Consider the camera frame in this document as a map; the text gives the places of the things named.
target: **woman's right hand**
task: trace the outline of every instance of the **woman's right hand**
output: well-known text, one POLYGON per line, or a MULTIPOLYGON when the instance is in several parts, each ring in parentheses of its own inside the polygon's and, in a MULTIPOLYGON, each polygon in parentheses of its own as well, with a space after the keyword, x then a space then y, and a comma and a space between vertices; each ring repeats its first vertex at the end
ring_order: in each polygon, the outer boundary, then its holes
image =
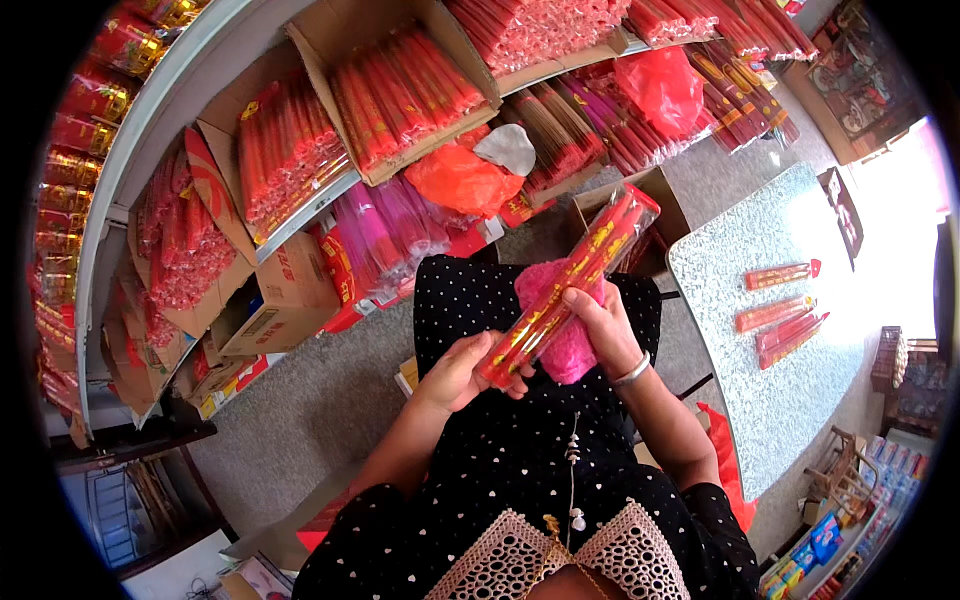
POLYGON ((643 359, 630 319, 620 299, 620 289, 604 281, 604 305, 583 290, 568 287, 564 304, 587 326, 597 361, 611 381, 632 371, 643 359))

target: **orange plastic bag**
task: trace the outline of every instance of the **orange plastic bag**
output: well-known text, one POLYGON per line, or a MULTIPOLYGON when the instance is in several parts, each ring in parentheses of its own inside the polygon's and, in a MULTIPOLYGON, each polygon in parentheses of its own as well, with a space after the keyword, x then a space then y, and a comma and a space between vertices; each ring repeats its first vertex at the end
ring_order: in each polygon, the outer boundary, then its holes
POLYGON ((727 418, 716 412, 703 402, 697 402, 697 407, 707 413, 710 418, 710 429, 707 437, 713 442, 717 450, 717 464, 720 467, 720 487, 730 499, 730 508, 740 529, 748 531, 754 522, 756 514, 756 500, 743 501, 743 488, 740 486, 740 471, 736 467, 736 453, 733 452, 733 438, 730 435, 730 424, 727 418))
POLYGON ((704 83, 680 46, 613 61, 616 83, 665 136, 690 133, 704 107, 704 83))
POLYGON ((410 165, 404 176, 434 204, 490 219, 520 191, 524 178, 504 173, 472 150, 446 144, 410 165))

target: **gray carpet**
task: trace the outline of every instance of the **gray carpet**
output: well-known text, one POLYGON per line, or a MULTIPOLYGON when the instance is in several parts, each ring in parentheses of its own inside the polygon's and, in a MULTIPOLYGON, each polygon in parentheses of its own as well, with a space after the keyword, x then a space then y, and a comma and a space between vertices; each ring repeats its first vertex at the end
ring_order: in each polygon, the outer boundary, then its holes
MULTIPOLYGON (((801 140, 792 148, 783 150, 777 142, 758 140, 726 156, 708 139, 664 165, 691 228, 798 160, 811 162, 817 172, 835 164, 823 137, 789 91, 779 86, 774 94, 801 130, 801 140)), ((608 168, 583 189, 616 179, 618 174, 608 168)), ((564 256, 575 242, 565 222, 569 202, 569 196, 562 198, 520 228, 508 230, 497 243, 501 262, 531 264, 564 256)), ((676 289, 670 275, 659 276, 657 282, 662 291, 676 289)), ((190 446, 204 480, 238 534, 281 519, 331 473, 367 455, 403 402, 393 375, 413 354, 412 327, 412 302, 406 301, 370 315, 344 333, 309 340, 214 418, 216 436, 190 446)), ((873 355, 868 346, 864 356, 873 355)), ((706 348, 682 300, 664 304, 657 370, 674 393, 711 371, 706 348)), ((861 369, 830 422, 863 434, 878 430, 877 403, 869 398, 867 372, 869 365, 861 369)), ((698 401, 723 411, 715 381, 686 404, 692 407, 698 401)), ((807 454, 760 498, 749 532, 758 556, 774 551, 799 526, 796 500, 809 485, 803 467, 825 440, 826 433, 821 432, 807 454)))

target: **table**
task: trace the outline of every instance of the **table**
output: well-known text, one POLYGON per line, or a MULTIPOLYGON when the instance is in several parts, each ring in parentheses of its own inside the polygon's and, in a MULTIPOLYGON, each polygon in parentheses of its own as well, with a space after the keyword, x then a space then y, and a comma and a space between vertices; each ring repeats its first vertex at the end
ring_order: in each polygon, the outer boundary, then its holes
POLYGON ((857 296, 836 215, 808 163, 797 163, 670 248, 667 262, 700 330, 730 421, 743 496, 783 475, 827 422, 863 357, 857 296), (748 292, 743 274, 810 258, 816 279, 748 292), (801 293, 830 316, 820 332, 761 371, 752 333, 733 315, 801 293))

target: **pink towel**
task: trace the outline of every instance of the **pink towel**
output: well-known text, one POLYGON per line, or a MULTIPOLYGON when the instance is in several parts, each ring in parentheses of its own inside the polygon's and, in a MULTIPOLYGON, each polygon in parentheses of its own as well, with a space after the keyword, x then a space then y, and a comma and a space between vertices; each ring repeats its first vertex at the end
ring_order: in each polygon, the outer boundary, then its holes
MULTIPOLYGON (((531 265, 517 276, 514 289, 516 289, 521 310, 526 310, 534 303, 543 287, 553 282, 565 264, 566 259, 561 258, 531 265)), ((591 295, 594 300, 603 304, 602 277, 591 295)), ((573 322, 568 324, 546 349, 540 357, 540 364, 551 379, 564 385, 576 383, 587 374, 587 371, 596 366, 597 357, 587 337, 587 326, 579 317, 574 317, 573 322)))

